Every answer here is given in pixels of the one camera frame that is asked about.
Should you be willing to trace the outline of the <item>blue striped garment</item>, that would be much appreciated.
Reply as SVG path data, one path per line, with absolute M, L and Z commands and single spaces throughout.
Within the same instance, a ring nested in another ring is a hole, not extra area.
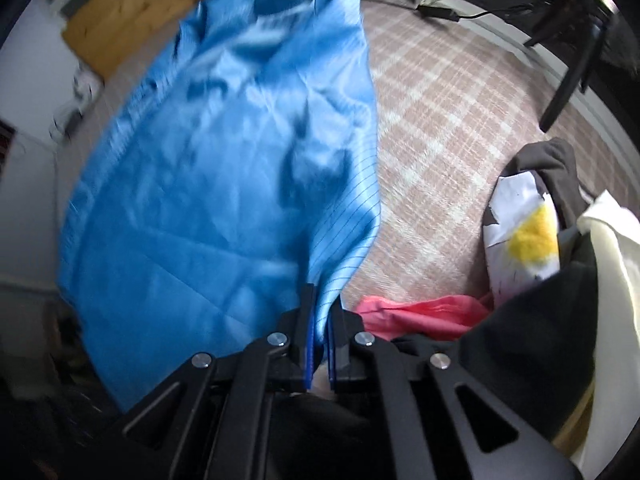
M 70 196 L 58 287 L 129 410 L 190 356 L 311 333 L 372 246 L 378 121 L 361 0 L 203 0 Z

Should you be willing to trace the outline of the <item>black garment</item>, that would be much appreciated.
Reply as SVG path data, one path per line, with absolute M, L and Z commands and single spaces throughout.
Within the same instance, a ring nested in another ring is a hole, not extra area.
M 394 339 L 415 354 L 431 341 L 456 349 L 460 365 L 564 456 L 563 437 L 582 414 L 594 375 L 598 272 L 588 235 L 576 238 L 568 265 L 522 292 L 454 342 L 413 334 Z

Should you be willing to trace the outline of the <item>pink red garment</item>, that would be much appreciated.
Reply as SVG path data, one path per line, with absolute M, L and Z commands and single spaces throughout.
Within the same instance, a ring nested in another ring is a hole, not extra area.
M 454 341 L 484 321 L 493 310 L 491 292 L 480 298 L 449 295 L 418 302 L 365 296 L 354 307 L 364 329 L 388 341 L 413 334 L 436 341 Z

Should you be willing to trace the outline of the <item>white and yellow garment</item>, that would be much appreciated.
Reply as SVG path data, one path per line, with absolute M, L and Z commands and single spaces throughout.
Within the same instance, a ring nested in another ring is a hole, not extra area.
M 558 214 L 536 172 L 497 180 L 482 230 L 489 286 L 497 307 L 559 272 Z

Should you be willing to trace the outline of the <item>cream white garment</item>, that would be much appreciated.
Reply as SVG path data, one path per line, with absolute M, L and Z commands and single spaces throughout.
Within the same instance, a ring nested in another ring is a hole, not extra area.
M 639 421 L 639 220 L 603 192 L 577 219 L 598 272 L 594 393 L 584 443 L 570 460 L 585 479 L 611 465 Z

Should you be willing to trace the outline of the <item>dark grey garment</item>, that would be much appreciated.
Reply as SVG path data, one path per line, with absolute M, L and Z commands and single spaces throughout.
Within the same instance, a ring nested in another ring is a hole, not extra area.
M 559 236 L 578 237 L 577 218 L 586 211 L 573 148 L 560 138 L 529 143 L 501 171 L 485 208 L 482 226 L 497 240 L 511 234 L 547 204 Z

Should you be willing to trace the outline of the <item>plaid bed sheet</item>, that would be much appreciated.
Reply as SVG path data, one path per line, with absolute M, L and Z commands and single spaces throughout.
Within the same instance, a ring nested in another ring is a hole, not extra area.
M 474 29 L 423 21 L 399 0 L 361 0 L 361 14 L 378 98 L 382 223 L 346 296 L 483 296 L 480 216 L 499 171 L 540 139 L 535 118 L 550 84 L 521 55 Z M 183 21 L 183 13 L 156 9 L 152 35 L 119 65 L 56 155 L 56 284 L 74 308 L 82 304 L 75 212 L 94 189 L 90 174 L 124 150 L 126 122 L 166 84 L 153 62 L 178 41 Z

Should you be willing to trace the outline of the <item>wooden bed headboard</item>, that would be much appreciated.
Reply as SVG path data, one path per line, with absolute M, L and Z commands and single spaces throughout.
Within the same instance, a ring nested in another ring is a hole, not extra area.
M 194 0 L 90 0 L 67 22 L 62 37 L 93 73 L 107 80 Z

